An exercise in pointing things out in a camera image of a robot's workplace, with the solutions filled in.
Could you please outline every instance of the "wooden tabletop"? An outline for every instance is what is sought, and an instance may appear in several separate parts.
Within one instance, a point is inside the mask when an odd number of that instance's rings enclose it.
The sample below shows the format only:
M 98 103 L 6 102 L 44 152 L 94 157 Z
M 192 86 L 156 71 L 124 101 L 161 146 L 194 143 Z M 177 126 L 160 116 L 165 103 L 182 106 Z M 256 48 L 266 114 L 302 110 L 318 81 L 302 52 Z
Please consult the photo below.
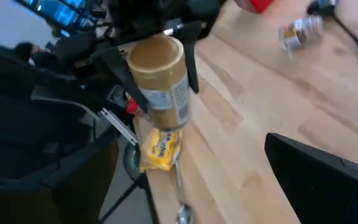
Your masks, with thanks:
M 257 15 L 229 0 L 197 43 L 200 93 L 191 96 L 180 158 L 196 224 L 299 223 L 264 153 L 269 132 L 358 163 L 358 48 L 333 21 L 293 58 L 278 42 L 278 28 L 308 3 L 276 0 Z M 358 0 L 342 0 L 337 14 L 358 34 Z M 140 140 L 150 131 L 142 120 L 136 128 Z M 174 223 L 174 171 L 147 176 L 160 222 Z

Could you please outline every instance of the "yellow package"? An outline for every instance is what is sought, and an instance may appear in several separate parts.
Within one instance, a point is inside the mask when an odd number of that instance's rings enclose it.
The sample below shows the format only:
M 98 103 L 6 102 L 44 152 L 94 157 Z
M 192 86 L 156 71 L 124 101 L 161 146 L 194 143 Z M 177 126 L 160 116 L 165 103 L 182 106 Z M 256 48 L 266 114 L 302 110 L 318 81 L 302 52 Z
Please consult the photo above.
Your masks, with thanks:
M 171 170 L 181 149 L 182 131 L 165 133 L 153 129 L 142 147 L 140 155 L 141 172 L 147 169 Z

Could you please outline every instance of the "spoon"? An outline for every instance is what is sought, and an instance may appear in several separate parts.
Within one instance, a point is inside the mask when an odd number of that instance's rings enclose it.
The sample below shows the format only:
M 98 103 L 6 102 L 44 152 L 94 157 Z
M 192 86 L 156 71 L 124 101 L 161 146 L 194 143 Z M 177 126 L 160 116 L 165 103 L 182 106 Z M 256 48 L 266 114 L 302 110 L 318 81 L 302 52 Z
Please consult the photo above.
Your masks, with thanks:
M 177 191 L 180 202 L 180 208 L 177 212 L 177 224 L 193 224 L 193 211 L 185 202 L 178 162 L 175 163 L 175 171 L 177 175 Z
M 350 31 L 342 21 L 336 16 L 335 8 L 339 0 L 316 0 L 310 3 L 307 8 L 307 13 L 310 14 L 319 14 L 321 16 L 332 17 L 334 21 L 353 39 L 353 41 L 358 46 L 358 36 L 356 36 L 352 31 Z

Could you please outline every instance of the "white wall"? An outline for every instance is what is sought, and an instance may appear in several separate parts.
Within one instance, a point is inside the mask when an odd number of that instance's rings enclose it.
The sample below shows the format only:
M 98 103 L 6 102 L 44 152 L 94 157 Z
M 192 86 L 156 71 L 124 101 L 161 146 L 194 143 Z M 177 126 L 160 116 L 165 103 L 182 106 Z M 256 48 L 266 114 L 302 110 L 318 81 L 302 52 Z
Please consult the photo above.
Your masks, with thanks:
M 14 1 L 0 0 L 0 45 L 13 47 L 23 40 L 44 46 L 53 37 L 44 20 Z

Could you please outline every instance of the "wooden table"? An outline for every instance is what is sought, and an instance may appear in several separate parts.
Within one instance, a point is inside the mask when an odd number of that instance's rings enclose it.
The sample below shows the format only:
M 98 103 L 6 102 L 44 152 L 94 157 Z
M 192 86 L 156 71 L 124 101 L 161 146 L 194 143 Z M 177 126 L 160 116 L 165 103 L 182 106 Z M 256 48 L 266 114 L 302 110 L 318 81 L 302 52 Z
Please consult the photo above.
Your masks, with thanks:
M 269 132 L 358 163 L 358 48 L 333 21 L 292 59 L 278 42 L 278 28 L 308 3 L 276 0 L 256 15 L 229 0 L 196 45 L 201 90 L 180 158 L 195 223 L 299 223 L 264 153 Z M 337 14 L 358 34 L 358 0 L 342 0 Z M 136 127 L 140 140 L 150 131 Z M 160 222 L 174 223 L 174 171 L 147 176 Z

